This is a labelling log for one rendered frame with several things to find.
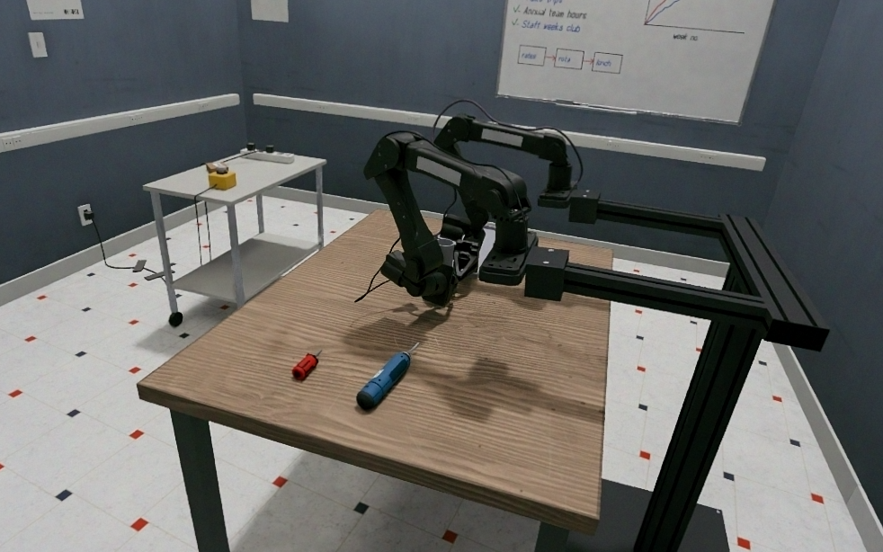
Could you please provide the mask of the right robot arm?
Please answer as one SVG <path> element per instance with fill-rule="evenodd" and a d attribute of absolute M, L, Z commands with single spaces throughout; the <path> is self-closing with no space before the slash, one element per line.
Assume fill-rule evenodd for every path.
<path fill-rule="evenodd" d="M 473 119 L 467 119 L 467 117 Z M 549 164 L 548 183 L 546 189 L 543 189 L 540 194 L 540 199 L 565 201 L 575 188 L 575 182 L 571 182 L 573 165 L 567 161 L 567 146 L 562 136 L 549 132 L 540 133 L 496 125 L 496 123 L 479 120 L 475 116 L 461 114 L 460 117 L 456 116 L 448 120 L 433 143 L 453 155 L 462 156 L 459 144 L 457 144 L 459 141 L 475 141 L 503 146 L 552 161 Z M 564 155 L 567 156 L 567 160 Z M 457 240 L 462 240 L 466 234 L 464 237 L 474 236 L 474 238 L 480 239 L 482 246 L 486 236 L 483 227 L 490 218 L 490 212 L 477 206 L 477 200 L 473 200 L 463 191 L 459 189 L 457 191 L 459 191 L 459 196 L 469 218 L 448 214 L 444 218 L 440 237 L 457 242 Z"/>

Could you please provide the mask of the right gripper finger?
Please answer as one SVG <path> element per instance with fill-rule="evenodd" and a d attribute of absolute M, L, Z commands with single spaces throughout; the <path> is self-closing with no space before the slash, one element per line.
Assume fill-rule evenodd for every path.
<path fill-rule="evenodd" d="M 467 263 L 459 263 L 459 269 L 464 269 L 464 268 L 466 267 L 466 264 L 467 264 Z M 474 273 L 474 272 L 476 272 L 476 271 L 477 271 L 477 265 L 476 265 L 476 264 L 473 264 L 473 266 L 469 269 L 469 271 L 467 271 L 467 272 L 463 275 L 463 277 L 460 277 L 460 281 L 462 281 L 462 280 L 465 279 L 466 277 L 469 277 L 470 274 L 472 274 L 472 273 Z"/>
<path fill-rule="evenodd" d="M 453 253 L 453 260 L 454 260 L 454 264 L 455 264 L 455 268 L 456 268 L 456 270 L 455 270 L 456 277 L 463 277 L 463 275 L 467 271 L 469 271 L 469 269 L 473 266 L 473 264 L 475 264 L 477 262 L 477 256 L 474 254 L 465 254 L 465 253 L 461 253 L 461 252 L 454 252 Z M 468 263 L 468 264 L 466 264 L 466 267 L 461 272 L 459 271 L 459 261 Z"/>

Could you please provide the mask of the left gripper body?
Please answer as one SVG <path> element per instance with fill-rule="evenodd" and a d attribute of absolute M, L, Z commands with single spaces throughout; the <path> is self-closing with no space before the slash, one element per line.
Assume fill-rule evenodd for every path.
<path fill-rule="evenodd" d="M 433 294 L 435 295 L 431 294 L 429 296 L 423 296 L 422 299 L 441 307 L 446 306 L 445 303 L 450 302 L 456 281 L 456 277 L 453 275 L 454 270 L 456 270 L 455 267 L 449 266 L 448 264 L 441 264 L 439 270 L 433 274 L 433 277 L 435 278 L 435 291 Z"/>

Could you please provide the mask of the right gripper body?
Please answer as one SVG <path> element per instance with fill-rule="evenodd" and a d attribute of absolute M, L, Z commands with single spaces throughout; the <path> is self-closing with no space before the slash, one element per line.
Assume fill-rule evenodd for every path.
<path fill-rule="evenodd" d="M 475 242 L 475 243 L 470 243 L 470 242 Z M 478 245 L 477 243 L 480 243 L 480 245 Z M 477 262 L 475 264 L 477 265 L 477 270 L 478 270 L 478 258 L 480 258 L 480 249 L 481 249 L 480 239 L 476 239 L 476 238 L 474 238 L 474 236 L 470 236 L 470 237 L 466 236 L 463 238 L 463 240 L 457 240 L 456 244 L 454 245 L 453 253 L 454 252 L 461 252 L 461 253 L 465 253 L 465 254 L 476 255 Z"/>

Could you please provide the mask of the red stubby screwdriver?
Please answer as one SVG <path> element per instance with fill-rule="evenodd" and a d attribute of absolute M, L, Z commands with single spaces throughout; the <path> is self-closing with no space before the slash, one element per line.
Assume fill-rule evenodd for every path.
<path fill-rule="evenodd" d="M 292 369 L 292 375 L 296 379 L 303 379 L 309 372 L 319 363 L 316 357 L 322 352 L 320 350 L 316 355 L 308 353 L 305 358 Z"/>

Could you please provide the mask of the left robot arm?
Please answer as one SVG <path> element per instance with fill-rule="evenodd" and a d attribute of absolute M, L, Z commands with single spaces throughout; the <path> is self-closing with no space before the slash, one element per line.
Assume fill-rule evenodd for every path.
<path fill-rule="evenodd" d="M 522 215 L 531 210 L 525 181 L 503 167 L 500 170 L 507 177 L 493 167 L 466 162 L 442 152 L 424 141 L 424 138 L 403 133 L 381 139 L 363 169 L 366 180 L 375 178 L 376 184 L 382 189 L 392 218 L 396 221 L 403 247 L 403 253 L 396 250 L 386 255 L 381 271 L 383 277 L 399 288 L 406 288 L 413 297 L 429 296 L 435 291 L 433 274 L 443 263 L 441 247 L 424 223 L 407 170 L 427 175 L 459 189 L 477 200 L 477 206 L 488 210 L 495 219 L 495 242 L 482 262 L 481 270 L 519 274 L 525 254 Z M 521 203 L 522 215 L 516 193 Z M 525 215 L 524 219 L 529 243 L 527 258 L 537 232 L 528 231 L 529 217 Z"/>

